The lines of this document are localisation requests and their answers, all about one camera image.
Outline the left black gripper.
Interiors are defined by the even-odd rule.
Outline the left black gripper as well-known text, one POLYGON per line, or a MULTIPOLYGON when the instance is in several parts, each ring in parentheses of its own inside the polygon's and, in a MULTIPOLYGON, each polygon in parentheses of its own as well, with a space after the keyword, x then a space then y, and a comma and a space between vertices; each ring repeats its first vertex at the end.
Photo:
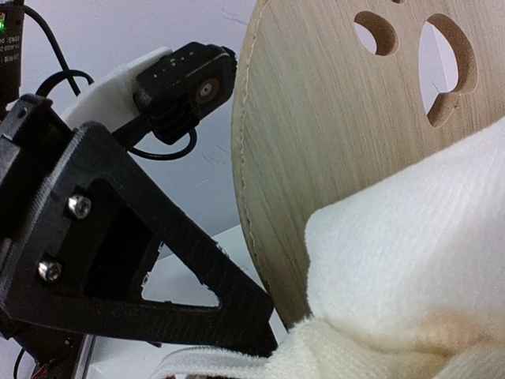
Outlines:
MULTIPOLYGON (((54 76, 59 82, 67 80, 75 94, 80 89, 75 81, 93 79, 87 73, 70 69, 54 33, 47 22, 23 1, 1 2, 1 119, 8 115, 6 106, 17 100, 21 86, 21 47, 24 16, 29 15, 44 31, 60 63, 62 70, 54 76)), ((11 137, 1 136, 1 286, 7 283, 6 259, 9 258, 11 236, 36 189, 41 171, 38 163, 27 152, 12 142, 11 137)), ((21 359, 30 354, 36 361, 32 378, 71 378, 77 364, 77 349, 83 338, 76 334, 64 338, 55 330, 47 328, 30 329, 30 325, 15 321, 4 310, 1 311, 1 337, 14 338, 21 345, 21 351, 13 368, 17 378, 21 359)))

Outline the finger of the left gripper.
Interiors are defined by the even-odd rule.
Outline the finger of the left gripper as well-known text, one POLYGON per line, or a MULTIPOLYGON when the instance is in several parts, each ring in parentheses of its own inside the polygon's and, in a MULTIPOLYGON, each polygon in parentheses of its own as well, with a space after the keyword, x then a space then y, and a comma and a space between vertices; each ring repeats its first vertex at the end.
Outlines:
POLYGON ((36 189, 6 259, 2 310, 31 325, 149 343, 269 355, 269 296, 141 170, 100 125, 5 131, 38 163, 36 189), (215 306, 141 296, 170 248, 215 306))

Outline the wooden pet bed frame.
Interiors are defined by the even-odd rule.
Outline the wooden pet bed frame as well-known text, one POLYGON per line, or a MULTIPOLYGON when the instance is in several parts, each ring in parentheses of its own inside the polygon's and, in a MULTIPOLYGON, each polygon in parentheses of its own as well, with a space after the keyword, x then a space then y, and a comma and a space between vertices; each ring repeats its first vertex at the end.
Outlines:
POLYGON ((501 1, 258 1, 234 93, 234 187, 283 323, 309 313, 318 208, 503 114, 501 1))

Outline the large bear print cushion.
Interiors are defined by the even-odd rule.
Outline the large bear print cushion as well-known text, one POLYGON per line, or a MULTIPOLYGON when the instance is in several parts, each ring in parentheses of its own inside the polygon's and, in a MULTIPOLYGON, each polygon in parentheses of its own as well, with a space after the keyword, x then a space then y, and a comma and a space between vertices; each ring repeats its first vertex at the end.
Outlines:
POLYGON ((504 123, 316 211, 310 314, 268 358, 167 355, 157 378, 501 378, 504 123))

